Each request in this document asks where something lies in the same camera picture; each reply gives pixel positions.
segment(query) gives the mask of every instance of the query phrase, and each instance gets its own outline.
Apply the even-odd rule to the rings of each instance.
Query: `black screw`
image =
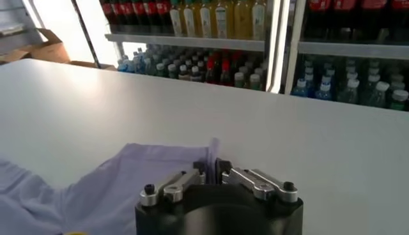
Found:
[[[144,190],[146,195],[152,195],[155,193],[155,185],[145,185]]]

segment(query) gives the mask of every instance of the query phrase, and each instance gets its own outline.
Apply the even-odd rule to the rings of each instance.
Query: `yellow juice bottle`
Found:
[[[237,39],[252,38],[251,5],[248,0],[238,0],[235,6],[235,35]]]
[[[234,34],[234,9],[232,0],[217,0],[215,9],[217,37],[233,38]]]
[[[251,14],[253,40],[264,40],[266,29],[266,1],[255,0]]]
[[[216,38],[216,13],[215,5],[210,0],[202,0],[202,7],[200,9],[200,19],[203,32],[203,38]]]

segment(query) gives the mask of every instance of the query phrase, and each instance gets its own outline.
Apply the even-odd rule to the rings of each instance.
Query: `water bottle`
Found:
[[[299,97],[307,97],[307,82],[305,79],[298,79],[297,86],[291,91],[291,95]]]
[[[389,84],[387,82],[378,82],[375,90],[372,92],[365,105],[371,107],[384,108],[386,104],[385,92],[388,90]]]
[[[342,103],[358,103],[359,80],[348,80],[347,87],[338,94],[337,101]]]
[[[315,98],[319,100],[332,100],[331,84],[329,82],[322,82],[320,90],[315,92]]]

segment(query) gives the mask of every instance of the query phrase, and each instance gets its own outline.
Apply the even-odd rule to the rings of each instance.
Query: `bottle label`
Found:
[[[380,9],[386,2],[387,0],[363,0],[361,6],[363,9]]]
[[[264,16],[265,7],[262,5],[255,5],[252,9],[253,18],[253,39],[264,40]]]
[[[202,20],[203,38],[211,38],[212,28],[210,26],[210,11],[208,8],[200,9],[200,18]]]
[[[194,28],[193,11],[191,9],[184,9],[183,14],[185,15],[185,20],[186,20],[187,36],[189,37],[196,36],[196,32]]]
[[[393,9],[407,9],[409,8],[409,0],[393,0],[392,8]]]
[[[335,10],[350,10],[355,6],[356,0],[334,0]]]
[[[145,8],[143,7],[143,3],[132,3],[132,6],[134,7],[134,12],[136,13],[136,15],[145,14]]]
[[[217,37],[228,37],[228,26],[226,22],[226,9],[223,7],[216,8],[216,24],[217,24]]]
[[[170,11],[170,15],[171,15],[172,24],[173,24],[174,35],[175,36],[182,36],[179,11],[175,10],[175,9],[172,9]]]
[[[158,13],[158,9],[156,8],[156,3],[144,3],[145,12],[147,15],[154,15]]]
[[[309,0],[309,8],[313,11],[325,11],[330,7],[331,0]]]

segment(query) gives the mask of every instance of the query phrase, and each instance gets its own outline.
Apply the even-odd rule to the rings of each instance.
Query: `blue bottle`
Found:
[[[331,83],[322,82],[320,86],[320,90],[315,92],[315,98],[319,100],[332,100]]]
[[[307,97],[307,82],[305,79],[298,79],[297,86],[291,91],[291,95],[299,97]]]

